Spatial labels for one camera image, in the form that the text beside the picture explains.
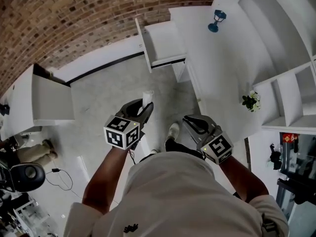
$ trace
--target potted plant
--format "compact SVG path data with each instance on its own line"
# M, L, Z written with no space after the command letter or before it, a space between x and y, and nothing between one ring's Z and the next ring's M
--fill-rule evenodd
M254 90L250 92L250 96L242 96L242 99L242 105L245 105L251 112L256 112L261 107L260 96Z

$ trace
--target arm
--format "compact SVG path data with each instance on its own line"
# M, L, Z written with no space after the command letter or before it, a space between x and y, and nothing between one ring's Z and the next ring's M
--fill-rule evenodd
M268 195L264 183L234 157L219 165L242 200L249 203L253 198Z
M82 203L103 214L110 210L128 150L113 147L84 190Z

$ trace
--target red brick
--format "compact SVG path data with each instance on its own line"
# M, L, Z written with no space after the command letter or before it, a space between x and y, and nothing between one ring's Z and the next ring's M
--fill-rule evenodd
M134 17L141 25L144 20L164 22L170 19L168 8L211 5L212 1L0 0L1 7L6 6L0 10L0 96L31 63L59 68L109 42L137 34Z

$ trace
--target white wall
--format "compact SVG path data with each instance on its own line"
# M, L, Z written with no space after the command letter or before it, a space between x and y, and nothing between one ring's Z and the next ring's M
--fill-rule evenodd
M70 81L109 62L142 52L143 48L139 46L140 43L139 36L132 36L91 51L59 69L54 67L47 69L52 71L57 78Z

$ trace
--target printed logo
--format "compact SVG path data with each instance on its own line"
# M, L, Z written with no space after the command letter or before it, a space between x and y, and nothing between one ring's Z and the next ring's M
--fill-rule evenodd
M134 224L133 226L128 225L128 227L124 228L124 233L134 232L138 229L138 224Z
M212 156L209 156L208 154L205 153L205 156L209 158L212 162L216 163L215 159Z
M217 157L219 157L222 153L231 148L231 145L227 142L223 135L218 136L208 145Z
M220 157L218 159L219 163L221 163L222 161L224 161L225 159L227 159L231 155L232 155L232 151L229 151L227 154L223 155L222 157Z
M123 147L123 137L121 134L109 130L106 130L106 134L108 143L121 148Z
M135 127L133 130L126 134L126 147L132 145L135 141L138 140L138 127Z
M130 121L128 120L114 117L114 119L107 125L107 127L112 128L116 131L123 132L127 128L129 123Z

